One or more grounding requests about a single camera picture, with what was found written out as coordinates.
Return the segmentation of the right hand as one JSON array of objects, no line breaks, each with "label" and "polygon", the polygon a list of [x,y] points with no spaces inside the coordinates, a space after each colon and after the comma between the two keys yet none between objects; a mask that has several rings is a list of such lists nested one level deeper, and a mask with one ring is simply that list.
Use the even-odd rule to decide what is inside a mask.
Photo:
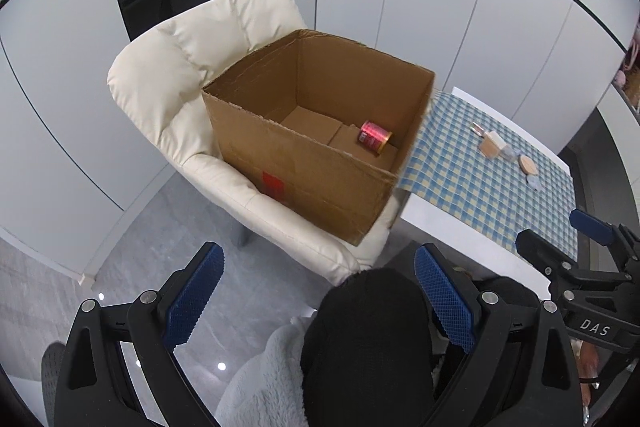
[{"label": "right hand", "polygon": [[598,349],[592,343],[585,340],[572,338],[570,340],[574,351],[578,375],[583,384],[590,384],[592,387],[599,387],[598,367],[600,363]]}]

